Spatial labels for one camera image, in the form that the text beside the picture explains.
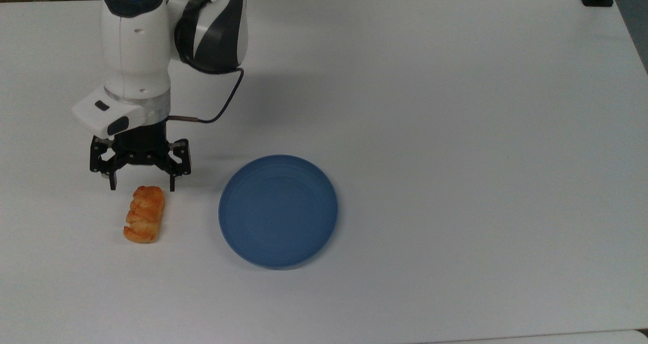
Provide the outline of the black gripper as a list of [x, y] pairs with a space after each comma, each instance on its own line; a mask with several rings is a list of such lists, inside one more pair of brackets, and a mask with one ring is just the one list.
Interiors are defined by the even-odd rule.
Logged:
[[90, 171], [107, 178], [111, 190], [116, 190], [116, 172], [127, 164], [157, 166], [169, 175], [169, 190], [175, 192], [176, 179], [192, 171], [189, 141], [169, 143], [167, 122], [123, 131], [114, 140], [93, 136]]

